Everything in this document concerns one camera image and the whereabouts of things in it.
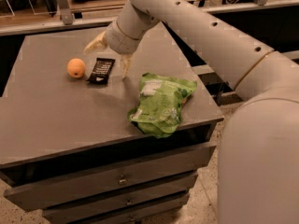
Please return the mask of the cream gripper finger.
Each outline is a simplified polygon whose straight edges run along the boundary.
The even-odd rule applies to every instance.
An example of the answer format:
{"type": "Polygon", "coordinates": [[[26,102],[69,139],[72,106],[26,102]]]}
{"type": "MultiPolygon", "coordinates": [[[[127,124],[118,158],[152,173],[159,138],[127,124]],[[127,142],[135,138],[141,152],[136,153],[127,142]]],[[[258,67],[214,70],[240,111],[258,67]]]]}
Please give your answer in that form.
{"type": "Polygon", "coordinates": [[[122,69],[123,69],[122,77],[123,78],[127,77],[128,71],[131,66],[132,57],[133,57],[132,54],[123,54],[121,56],[121,64],[122,64],[122,69]]]}
{"type": "Polygon", "coordinates": [[[89,54],[98,50],[105,50],[108,47],[106,32],[102,32],[93,41],[91,41],[83,50],[84,54],[89,54]]]}

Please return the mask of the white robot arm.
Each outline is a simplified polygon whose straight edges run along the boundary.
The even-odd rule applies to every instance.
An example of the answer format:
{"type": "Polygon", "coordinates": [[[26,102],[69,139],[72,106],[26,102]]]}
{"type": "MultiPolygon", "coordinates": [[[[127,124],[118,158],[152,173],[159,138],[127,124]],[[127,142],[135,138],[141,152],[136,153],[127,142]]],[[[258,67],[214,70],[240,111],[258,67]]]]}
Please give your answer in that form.
{"type": "Polygon", "coordinates": [[[136,51],[166,23],[243,99],[222,133],[219,224],[299,224],[299,66],[185,0],[127,0],[87,47],[136,51]]]}

